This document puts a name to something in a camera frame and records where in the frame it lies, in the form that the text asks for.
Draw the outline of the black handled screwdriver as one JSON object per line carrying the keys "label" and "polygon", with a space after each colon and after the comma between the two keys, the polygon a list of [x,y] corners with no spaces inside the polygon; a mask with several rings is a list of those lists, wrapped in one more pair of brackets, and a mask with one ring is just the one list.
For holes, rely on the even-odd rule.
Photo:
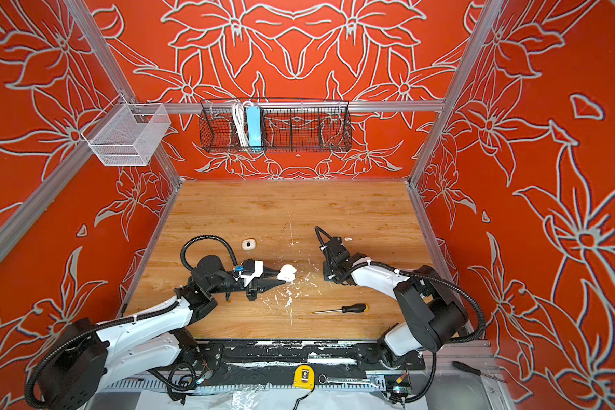
{"label": "black handled screwdriver", "polygon": [[368,306],[365,303],[357,303],[353,305],[343,306],[339,309],[327,309],[321,311],[314,311],[314,314],[361,314],[368,310]]}

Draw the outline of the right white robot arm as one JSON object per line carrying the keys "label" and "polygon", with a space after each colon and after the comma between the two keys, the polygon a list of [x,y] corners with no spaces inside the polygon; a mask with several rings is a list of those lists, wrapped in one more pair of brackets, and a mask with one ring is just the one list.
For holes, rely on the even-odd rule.
{"label": "right white robot arm", "polygon": [[403,323],[391,327],[378,341],[385,361],[413,351],[435,354],[446,344],[468,343],[483,336],[487,319],[480,304],[434,268],[409,271],[364,254],[352,255],[340,237],[321,241],[320,250],[325,258],[325,280],[369,288],[398,303]]}

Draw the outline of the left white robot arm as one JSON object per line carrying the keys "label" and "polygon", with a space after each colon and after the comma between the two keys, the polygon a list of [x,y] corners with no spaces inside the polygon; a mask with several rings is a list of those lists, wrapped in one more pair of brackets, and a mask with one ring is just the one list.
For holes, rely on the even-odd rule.
{"label": "left white robot arm", "polygon": [[191,391],[203,357],[188,327],[217,307],[214,295],[244,292],[254,301],[292,282],[297,272],[292,265],[276,270],[252,259],[228,271],[214,255],[188,270],[187,285],[155,307],[99,324],[73,323],[32,371],[24,391],[27,404],[79,409],[97,392],[140,372],[151,373],[170,390]]}

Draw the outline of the white earbud charging case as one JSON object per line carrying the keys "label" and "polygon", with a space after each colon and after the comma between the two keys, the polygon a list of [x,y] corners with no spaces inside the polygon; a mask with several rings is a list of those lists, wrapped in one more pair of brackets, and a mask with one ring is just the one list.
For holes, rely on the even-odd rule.
{"label": "white earbud charging case", "polygon": [[255,239],[253,239],[253,238],[250,238],[250,239],[245,239],[245,240],[242,242],[242,249],[243,249],[243,250],[246,250],[246,251],[251,251],[251,250],[255,249],[255,248],[256,248],[256,246],[257,246],[257,242],[256,242],[256,240],[255,240]]}

